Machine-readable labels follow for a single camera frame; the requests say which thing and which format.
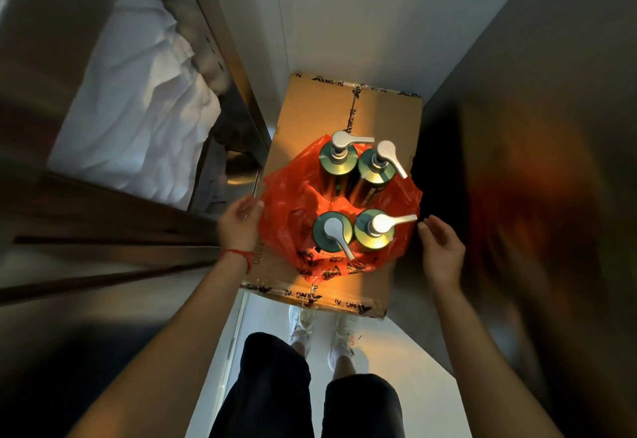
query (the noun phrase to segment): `red string bracelet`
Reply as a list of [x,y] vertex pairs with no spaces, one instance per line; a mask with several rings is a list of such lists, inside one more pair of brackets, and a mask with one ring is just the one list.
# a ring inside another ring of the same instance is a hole
[[246,274],[250,273],[252,269],[252,257],[254,257],[254,252],[246,252],[246,251],[237,250],[237,249],[226,249],[221,252],[221,255],[219,256],[219,258],[223,257],[224,253],[226,252],[236,253],[237,255],[241,255],[243,258],[245,258],[245,261],[248,263],[248,268],[245,271],[245,273]]

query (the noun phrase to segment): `green bottle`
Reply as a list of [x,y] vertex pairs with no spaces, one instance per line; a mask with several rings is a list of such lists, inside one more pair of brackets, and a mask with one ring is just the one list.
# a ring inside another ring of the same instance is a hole
[[312,236],[318,250],[328,253],[345,252],[347,260],[354,260],[354,254],[350,250],[354,231],[347,217],[340,212],[325,212],[314,220]]
[[356,208],[365,208],[372,199],[383,191],[396,172],[407,177],[396,158],[396,147],[391,141],[381,141],[375,148],[368,149],[358,159],[357,172],[352,177],[347,199]]
[[365,210],[356,217],[354,236],[363,252],[380,250],[394,239],[394,226],[416,220],[416,215],[390,217],[381,210]]
[[353,143],[373,143],[374,138],[352,136],[347,131],[337,131],[332,140],[325,143],[318,154],[320,163],[321,193],[328,200],[345,195],[352,172],[356,168],[358,153]]

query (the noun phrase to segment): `orange plastic bag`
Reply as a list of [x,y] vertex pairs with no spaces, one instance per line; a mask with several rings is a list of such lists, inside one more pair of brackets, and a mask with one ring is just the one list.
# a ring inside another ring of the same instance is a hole
[[[266,176],[266,190],[261,196],[265,203],[259,220],[261,238],[311,283],[376,270],[388,260],[400,257],[407,249],[415,226],[415,223],[397,225],[392,242],[375,252],[361,252],[352,242],[353,261],[347,261],[343,252],[317,251],[312,225],[319,215],[328,211],[341,212],[354,224],[356,215],[363,211],[345,197],[329,201],[320,193],[319,152],[328,141],[328,135],[319,138],[287,166]],[[371,146],[355,144],[354,147],[360,155]],[[383,210],[390,216],[418,215],[421,197],[422,192],[411,177],[403,180],[396,176],[369,208]]]

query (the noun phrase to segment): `black pants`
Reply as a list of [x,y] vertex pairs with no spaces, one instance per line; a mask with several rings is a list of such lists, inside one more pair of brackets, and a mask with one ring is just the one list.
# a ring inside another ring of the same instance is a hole
[[[245,340],[239,378],[210,438],[313,437],[310,368],[281,339],[262,332]],[[394,388],[375,374],[332,381],[325,391],[323,438],[404,437]]]

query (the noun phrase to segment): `shoe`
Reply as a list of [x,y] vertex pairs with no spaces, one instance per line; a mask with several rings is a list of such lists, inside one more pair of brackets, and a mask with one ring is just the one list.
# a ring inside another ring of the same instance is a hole
[[329,368],[332,371],[334,371],[339,357],[347,356],[350,359],[354,357],[352,348],[354,347],[354,335],[358,319],[358,316],[350,313],[338,313],[336,315],[334,341],[327,354],[327,364],[329,364]]
[[290,341],[300,342],[305,348],[305,356],[310,352],[310,336],[314,331],[315,320],[314,309],[307,309],[306,307],[297,307],[295,305],[290,306],[288,312],[290,316]]

